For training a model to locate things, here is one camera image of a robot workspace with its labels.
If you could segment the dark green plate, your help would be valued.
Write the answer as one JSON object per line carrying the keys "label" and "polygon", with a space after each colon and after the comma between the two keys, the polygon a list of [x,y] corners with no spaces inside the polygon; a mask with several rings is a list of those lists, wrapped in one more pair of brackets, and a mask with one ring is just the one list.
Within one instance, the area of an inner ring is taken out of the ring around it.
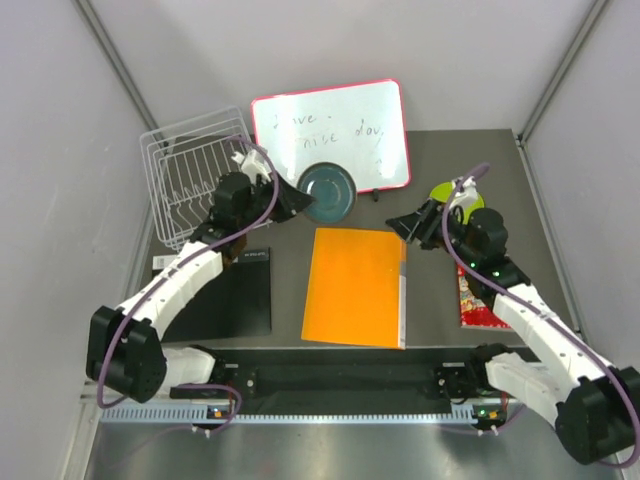
{"label": "dark green plate", "polygon": [[305,214],[318,224],[341,222],[356,203],[357,189],[353,178],[335,163],[311,165],[301,174],[297,188],[314,198]]}

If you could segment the lime green plate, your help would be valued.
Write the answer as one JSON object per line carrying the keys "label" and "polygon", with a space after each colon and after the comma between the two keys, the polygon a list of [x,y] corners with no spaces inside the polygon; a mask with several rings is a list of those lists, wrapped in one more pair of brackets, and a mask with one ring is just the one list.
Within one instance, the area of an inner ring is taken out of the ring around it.
{"label": "lime green plate", "polygon": [[[454,181],[441,183],[431,190],[429,197],[445,204],[454,190],[454,185]],[[476,182],[470,179],[465,181],[461,191],[454,195],[450,211],[457,219],[461,219],[463,224],[467,224],[471,214],[484,207],[485,202],[476,189]]]}

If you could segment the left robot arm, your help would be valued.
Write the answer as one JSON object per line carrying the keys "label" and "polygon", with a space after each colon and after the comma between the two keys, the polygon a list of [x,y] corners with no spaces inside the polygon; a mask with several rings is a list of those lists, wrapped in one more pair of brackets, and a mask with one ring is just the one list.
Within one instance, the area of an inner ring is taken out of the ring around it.
{"label": "left robot arm", "polygon": [[111,406],[105,389],[139,403],[173,388],[220,394],[227,374],[216,366],[216,355],[203,347],[165,348],[164,335],[200,290],[239,256],[252,229],[266,221],[286,222],[314,202],[277,173],[223,175],[207,216],[174,260],[136,295],[92,315],[86,375],[97,384],[98,405]]}

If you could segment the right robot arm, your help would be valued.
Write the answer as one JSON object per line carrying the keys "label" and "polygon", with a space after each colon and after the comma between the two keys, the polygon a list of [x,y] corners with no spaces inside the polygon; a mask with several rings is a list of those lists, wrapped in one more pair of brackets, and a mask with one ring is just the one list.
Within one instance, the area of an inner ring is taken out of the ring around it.
{"label": "right robot arm", "polygon": [[532,367],[504,345],[472,351],[466,380],[476,394],[508,393],[542,417],[578,463],[600,462],[625,449],[639,458],[639,373],[597,354],[553,312],[507,253],[508,231],[491,208],[467,221],[427,200],[386,220],[403,241],[445,250],[463,270],[471,293],[524,341],[544,365]]}

